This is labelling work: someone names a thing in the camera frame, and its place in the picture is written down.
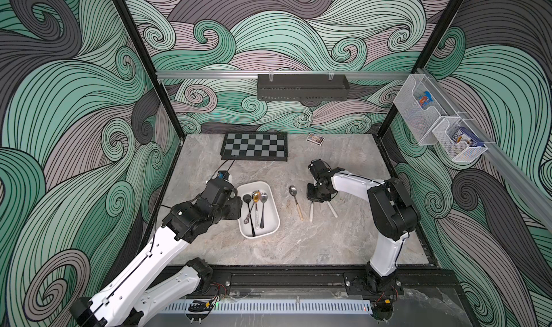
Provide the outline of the black spoon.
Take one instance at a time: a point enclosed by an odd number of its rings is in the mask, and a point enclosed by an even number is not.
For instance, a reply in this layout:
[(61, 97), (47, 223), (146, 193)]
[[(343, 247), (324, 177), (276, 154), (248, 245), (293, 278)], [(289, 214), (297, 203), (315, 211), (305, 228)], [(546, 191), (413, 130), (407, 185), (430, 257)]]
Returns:
[(252, 213), (252, 207), (251, 207), (252, 196), (250, 194), (245, 194), (245, 195), (242, 196), (242, 200), (243, 200), (244, 203), (246, 203), (247, 208), (248, 208), (248, 214), (247, 214), (247, 216), (244, 220), (244, 223), (249, 224), (251, 226), (252, 236), (256, 236), (254, 226), (253, 226), (253, 223), (252, 223), (252, 216), (251, 216), (251, 213)]

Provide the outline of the wooden handle steel spoon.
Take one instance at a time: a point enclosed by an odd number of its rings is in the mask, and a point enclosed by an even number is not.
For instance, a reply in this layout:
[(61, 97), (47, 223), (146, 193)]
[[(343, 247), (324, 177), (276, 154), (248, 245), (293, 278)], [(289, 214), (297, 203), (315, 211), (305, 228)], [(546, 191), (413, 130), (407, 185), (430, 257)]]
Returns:
[(297, 199), (298, 190), (297, 190), (296, 186), (290, 186), (290, 187), (288, 188), (288, 191), (289, 191), (289, 193), (291, 194), (291, 196), (292, 196), (293, 199), (294, 199), (294, 202), (295, 202), (295, 205), (296, 205), (296, 209), (297, 209), (299, 218), (300, 218), (301, 221), (303, 221), (303, 220), (304, 220), (304, 217), (303, 217), (303, 212), (302, 212), (302, 210), (301, 210), (301, 207), (300, 207), (300, 205), (299, 205), (299, 203), (298, 203), (298, 199)]

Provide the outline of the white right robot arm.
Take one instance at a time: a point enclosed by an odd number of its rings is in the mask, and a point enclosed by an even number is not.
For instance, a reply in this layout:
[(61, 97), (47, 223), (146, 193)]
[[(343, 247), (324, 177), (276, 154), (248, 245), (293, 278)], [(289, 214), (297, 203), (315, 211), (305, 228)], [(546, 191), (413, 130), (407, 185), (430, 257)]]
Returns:
[(378, 231), (375, 251), (367, 264), (366, 283), (372, 292), (394, 280), (397, 260), (405, 241), (421, 219), (404, 184), (397, 178), (376, 180), (355, 175), (322, 160), (308, 166), (314, 182), (307, 185), (307, 199), (330, 203), (337, 193), (348, 193), (369, 203)]

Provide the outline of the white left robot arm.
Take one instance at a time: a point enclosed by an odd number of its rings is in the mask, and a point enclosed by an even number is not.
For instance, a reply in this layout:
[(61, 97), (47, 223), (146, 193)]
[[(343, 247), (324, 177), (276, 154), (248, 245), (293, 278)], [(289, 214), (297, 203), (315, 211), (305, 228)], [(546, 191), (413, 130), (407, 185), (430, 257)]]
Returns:
[(207, 181), (195, 198), (170, 209), (152, 239), (127, 267), (91, 298), (70, 308), (79, 326), (143, 326), (178, 298), (211, 287), (213, 270), (195, 258), (172, 277), (153, 285), (168, 264), (221, 220), (241, 216), (237, 189), (221, 177)]

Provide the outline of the white rectangular storage box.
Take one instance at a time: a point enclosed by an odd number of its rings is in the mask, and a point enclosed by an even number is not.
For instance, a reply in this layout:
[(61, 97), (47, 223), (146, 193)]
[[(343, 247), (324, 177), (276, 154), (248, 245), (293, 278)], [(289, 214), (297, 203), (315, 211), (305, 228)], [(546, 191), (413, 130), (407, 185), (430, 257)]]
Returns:
[[(251, 226), (249, 224), (245, 224), (244, 220), (248, 214), (248, 208), (246, 203), (243, 203), (242, 210), (241, 210), (241, 217), (238, 220), (239, 223), (239, 231), (242, 234), (242, 236), (245, 239), (259, 239), (265, 236), (270, 236), (272, 234), (275, 234), (276, 231), (280, 228), (280, 216), (277, 212), (277, 207), (274, 201), (273, 192), (271, 190), (271, 187), (263, 181), (257, 181), (253, 183), (247, 183), (244, 185), (241, 185), (237, 188), (238, 195), (242, 198), (245, 194), (250, 194), (252, 196), (253, 192), (259, 190), (260, 192), (266, 192), (268, 195), (268, 200), (265, 203), (264, 207), (264, 229), (261, 229), (260, 227), (258, 229), (255, 228), (254, 225), (254, 203), (251, 202), (252, 207), (252, 223), (254, 226), (254, 230), (256, 233), (256, 236), (252, 236)], [(261, 218), (261, 212), (262, 212), (262, 203), (261, 201), (258, 202), (258, 210), (259, 210), (259, 216)]]

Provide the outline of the small card box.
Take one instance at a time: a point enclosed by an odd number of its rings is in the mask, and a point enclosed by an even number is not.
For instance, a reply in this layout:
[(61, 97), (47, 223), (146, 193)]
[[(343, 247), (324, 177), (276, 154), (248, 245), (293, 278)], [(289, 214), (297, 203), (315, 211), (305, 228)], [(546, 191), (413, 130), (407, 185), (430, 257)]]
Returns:
[(317, 146), (321, 146), (324, 142), (325, 138), (320, 136), (320, 135), (316, 135), (316, 134), (309, 134), (308, 137), (307, 137), (307, 141), (312, 143), (312, 144), (316, 144)]

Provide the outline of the blue red item in bin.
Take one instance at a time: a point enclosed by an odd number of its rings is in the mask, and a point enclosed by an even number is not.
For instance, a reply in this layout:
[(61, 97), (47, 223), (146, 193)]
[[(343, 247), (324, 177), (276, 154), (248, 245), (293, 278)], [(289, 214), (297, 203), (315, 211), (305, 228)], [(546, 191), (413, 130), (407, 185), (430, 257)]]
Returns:
[(420, 96), (417, 97), (418, 105), (422, 109), (427, 109), (434, 103), (434, 98), (429, 91), (424, 91)]

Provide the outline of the blue card pack in bin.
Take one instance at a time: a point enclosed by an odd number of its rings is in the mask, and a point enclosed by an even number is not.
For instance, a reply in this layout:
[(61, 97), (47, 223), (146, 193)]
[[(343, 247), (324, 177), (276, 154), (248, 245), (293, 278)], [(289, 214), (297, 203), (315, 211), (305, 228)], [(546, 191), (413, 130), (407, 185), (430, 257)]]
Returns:
[(457, 127), (452, 135), (452, 141), (455, 143), (465, 142), (469, 147), (484, 147), (484, 142), (467, 127)]

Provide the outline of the black wall tray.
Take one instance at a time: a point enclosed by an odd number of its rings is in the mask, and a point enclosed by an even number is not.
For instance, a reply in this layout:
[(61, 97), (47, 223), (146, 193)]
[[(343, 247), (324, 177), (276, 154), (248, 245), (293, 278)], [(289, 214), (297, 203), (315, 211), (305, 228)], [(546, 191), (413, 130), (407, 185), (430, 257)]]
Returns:
[(345, 75), (259, 75), (257, 97), (260, 101), (345, 101), (350, 92)]

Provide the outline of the clear wall bin upper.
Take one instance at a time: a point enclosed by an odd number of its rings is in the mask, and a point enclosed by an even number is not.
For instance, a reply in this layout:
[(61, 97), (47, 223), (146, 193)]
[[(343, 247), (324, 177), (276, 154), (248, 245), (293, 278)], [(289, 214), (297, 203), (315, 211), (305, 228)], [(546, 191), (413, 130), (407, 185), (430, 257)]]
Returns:
[[(427, 109), (422, 109), (417, 101), (424, 91), (429, 91), (434, 98), (434, 103)], [(394, 106), (418, 145), (428, 146), (438, 142), (432, 130), (442, 117), (448, 115), (442, 102), (443, 94), (436, 80), (427, 74), (409, 75), (395, 97)]]

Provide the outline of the clear wall bin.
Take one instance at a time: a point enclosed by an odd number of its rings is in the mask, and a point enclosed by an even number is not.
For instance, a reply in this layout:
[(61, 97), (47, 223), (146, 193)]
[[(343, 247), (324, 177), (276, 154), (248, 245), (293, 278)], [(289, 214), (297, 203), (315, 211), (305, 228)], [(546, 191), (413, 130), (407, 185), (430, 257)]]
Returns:
[[(434, 103), (427, 109), (422, 109), (417, 101), (424, 91), (429, 91), (434, 98)], [(438, 142), (432, 130), (442, 117), (448, 115), (442, 102), (443, 94), (436, 80), (427, 74), (409, 75), (395, 97), (394, 106), (418, 145), (428, 146)]]
[(444, 151), (448, 154), (453, 162), (474, 162), (487, 151), (487, 146), (485, 143), (484, 147), (469, 147), (468, 144), (463, 141), (460, 143), (455, 143), (454, 141), (452, 141), (451, 135), (457, 127), (467, 127), (468, 129), (470, 129), (460, 117), (444, 116), (441, 118), (438, 124), (435, 125), (432, 132), (438, 143), (444, 148)]

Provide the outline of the aluminium back rail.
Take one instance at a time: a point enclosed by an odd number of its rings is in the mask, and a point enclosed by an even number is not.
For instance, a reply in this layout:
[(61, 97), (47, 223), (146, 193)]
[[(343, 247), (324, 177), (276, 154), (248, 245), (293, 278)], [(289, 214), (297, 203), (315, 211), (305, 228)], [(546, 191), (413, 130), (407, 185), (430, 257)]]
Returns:
[(256, 79), (259, 75), (322, 75), (333, 78), (335, 75), (345, 75), (352, 80), (405, 80), (409, 72), (365, 72), (365, 71), (254, 71), (254, 70), (158, 70), (156, 76), (160, 80), (170, 79)]

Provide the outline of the clear wall bin lower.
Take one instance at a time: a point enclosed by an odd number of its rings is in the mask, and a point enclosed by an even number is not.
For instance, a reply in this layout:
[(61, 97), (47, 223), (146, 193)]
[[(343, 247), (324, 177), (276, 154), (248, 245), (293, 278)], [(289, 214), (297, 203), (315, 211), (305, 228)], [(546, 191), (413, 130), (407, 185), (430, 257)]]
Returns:
[(474, 162), (487, 151), (487, 146), (485, 143), (484, 147), (469, 147), (468, 144), (463, 141), (460, 143), (455, 143), (454, 141), (452, 141), (451, 135), (457, 127), (467, 127), (468, 129), (470, 129), (460, 117), (444, 116), (441, 118), (438, 124), (435, 125), (432, 132), (438, 143), (444, 148), (444, 151), (448, 154), (453, 162)]

